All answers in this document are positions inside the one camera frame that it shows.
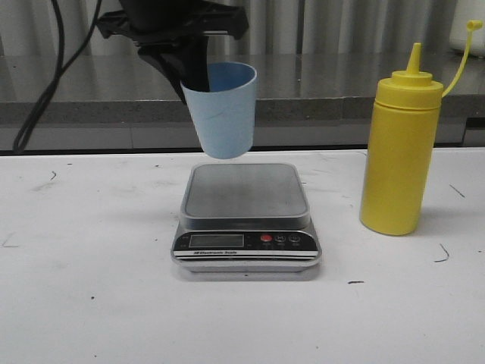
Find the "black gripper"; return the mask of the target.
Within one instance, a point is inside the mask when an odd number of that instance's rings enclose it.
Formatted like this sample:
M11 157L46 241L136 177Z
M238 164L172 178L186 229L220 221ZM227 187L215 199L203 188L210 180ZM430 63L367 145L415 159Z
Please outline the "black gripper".
M211 1L121 1L120 6L96 21L100 33L141 45L138 56L164 75L182 103L183 86L209 91L206 36L238 40L249 28L245 8Z

